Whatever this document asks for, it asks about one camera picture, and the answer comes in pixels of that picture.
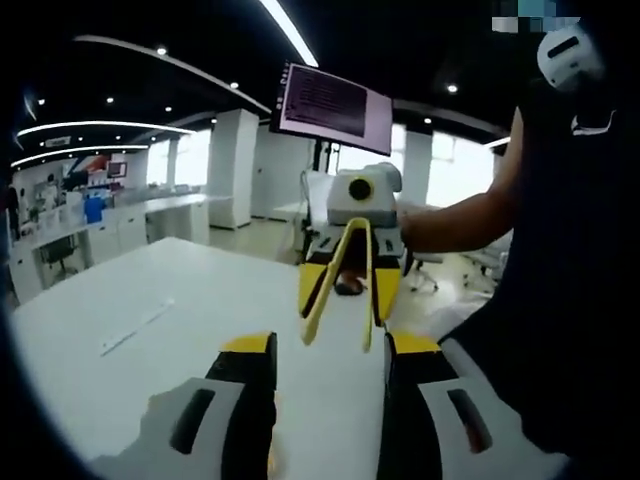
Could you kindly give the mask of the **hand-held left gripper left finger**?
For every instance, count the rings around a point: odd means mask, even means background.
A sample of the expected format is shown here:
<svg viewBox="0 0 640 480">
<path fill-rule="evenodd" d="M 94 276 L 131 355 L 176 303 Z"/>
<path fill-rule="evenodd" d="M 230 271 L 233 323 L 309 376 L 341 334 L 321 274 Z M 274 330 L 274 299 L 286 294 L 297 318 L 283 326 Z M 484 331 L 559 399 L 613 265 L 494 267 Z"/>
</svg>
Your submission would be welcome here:
<svg viewBox="0 0 640 480">
<path fill-rule="evenodd" d="M 138 437 L 91 470 L 100 479 L 265 479 L 276 384 L 276 333 L 237 337 L 204 377 L 152 396 Z"/>
</svg>

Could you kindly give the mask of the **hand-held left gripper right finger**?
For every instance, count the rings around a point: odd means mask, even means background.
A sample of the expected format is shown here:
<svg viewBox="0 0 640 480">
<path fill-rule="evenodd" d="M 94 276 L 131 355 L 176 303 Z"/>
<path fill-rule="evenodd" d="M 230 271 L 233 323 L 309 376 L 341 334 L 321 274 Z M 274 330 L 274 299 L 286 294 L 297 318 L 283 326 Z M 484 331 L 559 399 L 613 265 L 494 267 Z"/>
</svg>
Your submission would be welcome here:
<svg viewBox="0 0 640 480">
<path fill-rule="evenodd" d="M 454 340 L 385 335 L 385 479 L 552 479 L 567 464 L 529 441 Z"/>
</svg>

